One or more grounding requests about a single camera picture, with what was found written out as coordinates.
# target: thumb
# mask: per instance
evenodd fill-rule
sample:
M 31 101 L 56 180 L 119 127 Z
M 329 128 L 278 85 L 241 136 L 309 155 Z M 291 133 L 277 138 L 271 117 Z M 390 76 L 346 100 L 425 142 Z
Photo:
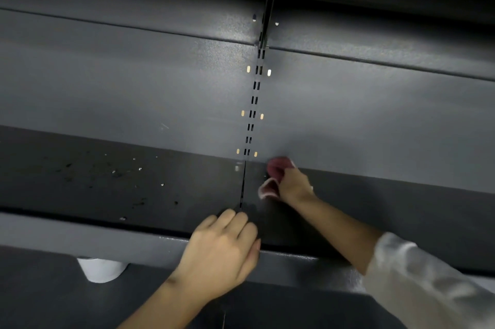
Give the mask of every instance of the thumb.
M 247 254 L 248 256 L 244 260 L 243 265 L 241 266 L 241 269 L 239 271 L 239 274 L 237 276 L 237 282 L 238 284 L 241 284 L 245 281 L 247 276 L 253 271 L 253 269 L 256 267 L 259 259 L 259 249 L 261 248 L 261 239 L 255 240 L 255 242 L 252 244 L 251 249 L 249 253 Z

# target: white container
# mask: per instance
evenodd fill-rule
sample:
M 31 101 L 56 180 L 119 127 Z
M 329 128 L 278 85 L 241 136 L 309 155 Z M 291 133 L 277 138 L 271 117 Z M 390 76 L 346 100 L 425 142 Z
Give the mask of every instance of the white container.
M 105 283 L 114 280 L 129 265 L 128 263 L 120 263 L 118 261 L 85 257 L 77 258 L 77 262 L 81 266 L 88 281 L 95 283 Z

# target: cloth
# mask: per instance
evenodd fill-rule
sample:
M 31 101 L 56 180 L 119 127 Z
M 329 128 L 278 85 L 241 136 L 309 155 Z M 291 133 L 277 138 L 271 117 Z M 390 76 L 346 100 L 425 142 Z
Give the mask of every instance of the cloth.
M 294 167 L 295 164 L 288 157 L 277 157 L 269 160 L 266 171 L 270 177 L 258 188 L 259 198 L 272 197 L 280 200 L 279 185 L 284 178 L 285 169 Z
M 392 233 L 377 242 L 363 283 L 408 329 L 495 328 L 495 294 Z

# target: red cleaning cloth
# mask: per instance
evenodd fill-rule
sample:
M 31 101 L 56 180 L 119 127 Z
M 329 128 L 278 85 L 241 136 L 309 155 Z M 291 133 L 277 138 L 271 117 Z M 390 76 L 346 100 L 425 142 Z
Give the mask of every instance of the red cleaning cloth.
M 282 182 L 287 168 L 295 168 L 294 163 L 288 157 L 277 157 L 269 160 L 266 170 L 270 177 L 258 188 L 260 199 L 273 197 L 280 200 L 279 184 Z

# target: person's left hand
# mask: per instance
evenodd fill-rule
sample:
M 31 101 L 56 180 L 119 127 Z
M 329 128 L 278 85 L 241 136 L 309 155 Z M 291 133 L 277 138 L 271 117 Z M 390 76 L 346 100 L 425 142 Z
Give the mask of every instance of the person's left hand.
M 258 262 L 261 240 L 245 213 L 227 209 L 204 220 L 193 232 L 170 280 L 202 303 L 240 285 Z

